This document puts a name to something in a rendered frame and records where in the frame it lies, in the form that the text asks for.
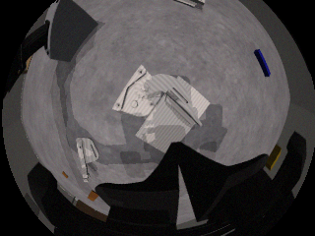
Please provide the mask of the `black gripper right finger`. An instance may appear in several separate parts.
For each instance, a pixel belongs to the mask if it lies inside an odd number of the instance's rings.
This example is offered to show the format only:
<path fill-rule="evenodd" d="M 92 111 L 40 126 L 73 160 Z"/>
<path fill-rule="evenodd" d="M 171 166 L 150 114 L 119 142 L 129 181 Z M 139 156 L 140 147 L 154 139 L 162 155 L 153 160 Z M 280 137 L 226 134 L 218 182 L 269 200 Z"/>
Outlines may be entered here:
<path fill-rule="evenodd" d="M 221 197 L 233 185 L 247 180 L 267 165 L 268 154 L 260 154 L 252 160 L 229 166 L 204 157 L 203 154 L 187 147 L 182 142 L 178 146 L 178 166 L 184 178 L 190 204 L 196 221 L 208 220 L 208 213 L 220 203 Z"/>

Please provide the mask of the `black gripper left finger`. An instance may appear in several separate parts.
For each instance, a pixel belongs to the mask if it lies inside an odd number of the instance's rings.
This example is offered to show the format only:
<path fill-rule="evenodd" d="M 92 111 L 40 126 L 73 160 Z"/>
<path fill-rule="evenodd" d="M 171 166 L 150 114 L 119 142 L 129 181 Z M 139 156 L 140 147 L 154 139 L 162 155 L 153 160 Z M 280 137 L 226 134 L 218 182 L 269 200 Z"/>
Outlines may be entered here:
<path fill-rule="evenodd" d="M 136 209 L 169 209 L 169 223 L 177 221 L 178 209 L 178 146 L 170 143 L 157 169 L 145 181 L 134 184 L 95 186 L 95 192 L 107 205 Z M 110 206 L 110 207 L 111 207 Z"/>

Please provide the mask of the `brown flat rectangular plate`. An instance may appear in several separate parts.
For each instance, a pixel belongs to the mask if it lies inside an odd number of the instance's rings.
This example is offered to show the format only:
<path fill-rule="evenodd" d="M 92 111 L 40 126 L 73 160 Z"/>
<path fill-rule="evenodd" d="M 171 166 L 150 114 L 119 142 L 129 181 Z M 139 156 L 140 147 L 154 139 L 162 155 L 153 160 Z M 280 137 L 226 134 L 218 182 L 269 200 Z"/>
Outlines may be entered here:
<path fill-rule="evenodd" d="M 95 200 L 95 198 L 98 197 L 98 193 L 94 192 L 94 190 L 92 190 L 90 192 L 90 195 L 88 196 L 88 198 L 90 198 L 90 200 L 93 202 Z"/>

